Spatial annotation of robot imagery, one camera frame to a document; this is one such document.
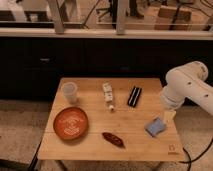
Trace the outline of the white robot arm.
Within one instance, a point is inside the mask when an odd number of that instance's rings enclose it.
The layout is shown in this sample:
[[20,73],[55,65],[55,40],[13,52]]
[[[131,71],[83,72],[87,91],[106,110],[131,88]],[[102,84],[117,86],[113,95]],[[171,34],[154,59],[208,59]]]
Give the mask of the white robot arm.
[[186,98],[213,116],[213,87],[205,82],[207,77],[208,68],[200,61],[189,62],[167,72],[167,85],[160,92],[165,124],[173,120],[176,110]]

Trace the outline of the beige wooden pusher tip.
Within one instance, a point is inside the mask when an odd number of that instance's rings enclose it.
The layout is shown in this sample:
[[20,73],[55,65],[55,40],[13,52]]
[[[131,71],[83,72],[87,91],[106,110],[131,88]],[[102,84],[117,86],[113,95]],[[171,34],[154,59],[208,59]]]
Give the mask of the beige wooden pusher tip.
[[166,110],[164,112],[163,122],[165,125],[168,125],[175,117],[176,111],[175,110]]

